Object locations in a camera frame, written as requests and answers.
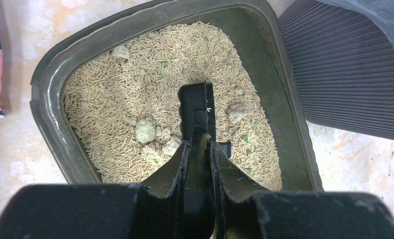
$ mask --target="gray plastic cover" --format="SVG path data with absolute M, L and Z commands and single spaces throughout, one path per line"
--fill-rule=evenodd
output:
M 394 0 L 318 0 L 367 16 L 386 35 L 394 48 Z

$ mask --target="floor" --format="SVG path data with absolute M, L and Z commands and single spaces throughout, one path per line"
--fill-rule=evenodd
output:
M 22 186 L 65 183 L 30 112 L 30 79 L 41 57 L 76 31 L 147 0 L 0 0 L 4 53 L 0 120 L 0 211 Z M 279 16 L 294 0 L 268 0 Z M 328 191 L 366 191 L 394 214 L 394 141 L 308 123 Z

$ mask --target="ribbed plastic panel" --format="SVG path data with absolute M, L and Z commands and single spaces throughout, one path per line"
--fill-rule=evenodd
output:
M 306 118 L 394 140 L 394 50 L 366 16 L 297 0 L 279 23 Z

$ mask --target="litter box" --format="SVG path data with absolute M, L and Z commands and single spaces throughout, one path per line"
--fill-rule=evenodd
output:
M 68 183 L 101 183 L 64 112 L 62 97 L 69 76 L 140 34 L 198 21 L 219 27 L 234 43 L 271 124 L 283 190 L 322 191 L 284 40 L 265 0 L 155 0 L 105 18 L 46 53 L 32 77 L 30 105 Z

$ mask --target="black litter scoop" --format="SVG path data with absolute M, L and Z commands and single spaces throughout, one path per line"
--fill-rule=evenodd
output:
M 183 141 L 141 184 L 34 185 L 0 217 L 0 239 L 394 239 L 394 220 L 365 193 L 271 192 L 216 142 L 210 82 L 178 93 Z

